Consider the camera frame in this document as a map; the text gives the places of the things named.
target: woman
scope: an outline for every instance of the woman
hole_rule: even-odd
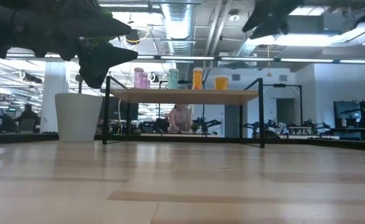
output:
[[[185,105],[176,105],[170,112],[170,133],[188,132],[191,128],[191,111]]]

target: ceiling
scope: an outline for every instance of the ceiling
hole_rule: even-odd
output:
[[[120,4],[121,6],[128,6],[131,4],[147,4],[148,1],[125,1],[125,0],[99,0],[101,4]],[[193,45],[193,55],[204,55],[206,42],[211,32],[211,23],[214,19],[218,19],[218,25],[222,19],[222,14],[219,18],[214,18],[214,11],[216,8],[217,0],[152,0],[154,6],[160,2],[178,2],[189,3],[194,6],[194,36],[191,41]],[[240,19],[237,21],[226,20],[222,32],[220,35],[220,41],[218,41],[216,47],[216,54],[220,52],[235,52],[247,40],[247,36],[241,31],[241,28],[248,19],[248,15],[254,9],[255,1],[251,0],[235,0],[232,1],[231,9],[239,10]],[[324,12],[333,12],[341,17],[345,13],[345,17],[364,14],[365,13],[365,0],[309,0],[306,2],[306,6],[297,9],[295,15],[309,14],[310,16],[321,16]],[[166,37],[166,31],[163,26],[163,17],[160,14],[152,13],[137,13],[137,12],[114,12],[114,17],[122,22],[130,23],[133,28],[139,29],[140,36],[147,37],[140,42],[136,49],[140,55],[167,55],[169,54],[168,42]],[[111,43],[117,47],[123,46],[123,38],[120,42],[118,39],[112,40]],[[365,46],[354,46],[343,48],[335,47],[333,49],[334,54],[326,54],[327,47],[285,47],[279,45],[271,45],[269,47],[256,47],[254,53],[258,57],[288,57],[288,58],[329,58],[336,57],[341,58],[365,58]],[[19,54],[31,54],[30,50],[24,49],[11,49],[10,53]],[[75,76],[78,74],[79,66],[77,62],[68,63],[71,77],[70,77],[70,91],[77,92],[78,82],[75,81]],[[273,63],[272,67],[278,68],[290,68],[293,71],[301,65],[295,63]],[[175,63],[125,63],[111,68],[111,74],[117,80],[121,81],[127,86],[132,86],[133,74],[131,71],[135,67],[142,67],[146,72],[154,72],[159,75],[160,79],[164,78],[165,74],[170,68],[175,68]],[[258,63],[258,68],[265,68],[268,63]],[[34,83],[28,83],[23,81],[21,71],[35,75],[36,77],[44,80],[45,73],[45,60],[32,59],[28,61],[23,60],[1,60],[0,59],[0,85],[15,86],[3,88],[0,91],[0,97],[6,96],[6,98],[18,98],[18,100],[35,101],[40,104],[40,96],[42,94],[43,85],[35,85]],[[92,95],[103,95],[99,90],[91,90],[85,84],[83,84],[83,92]],[[153,83],[152,88],[158,88],[158,84]]]

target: black metal table frame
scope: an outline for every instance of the black metal table frame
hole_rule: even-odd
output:
[[[167,142],[208,142],[208,143],[239,143],[239,144],[260,144],[261,148],[265,147],[264,138],[264,102],[263,102],[263,78],[258,78],[247,86],[244,90],[252,88],[254,85],[258,84],[258,118],[260,121],[260,138],[259,139],[249,139],[244,138],[244,106],[239,106],[239,138],[194,138],[194,137],[155,137],[155,136],[134,136],[130,134],[131,125],[131,105],[127,103],[127,116],[126,116],[126,135],[125,136],[109,136],[109,100],[110,100],[110,84],[114,81],[122,88],[127,88],[121,84],[118,80],[111,76],[107,76],[106,88],[105,88],[105,108],[103,115],[103,126],[102,126],[102,144],[108,144],[108,141],[167,141]]]

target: ventilation duct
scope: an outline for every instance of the ventilation duct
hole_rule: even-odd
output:
[[[184,40],[190,39],[192,34],[193,6],[190,4],[162,4],[164,28],[168,39],[178,41],[168,42],[169,51],[172,55],[191,55],[192,43]],[[189,76],[189,65],[177,63],[180,80],[192,80]]]

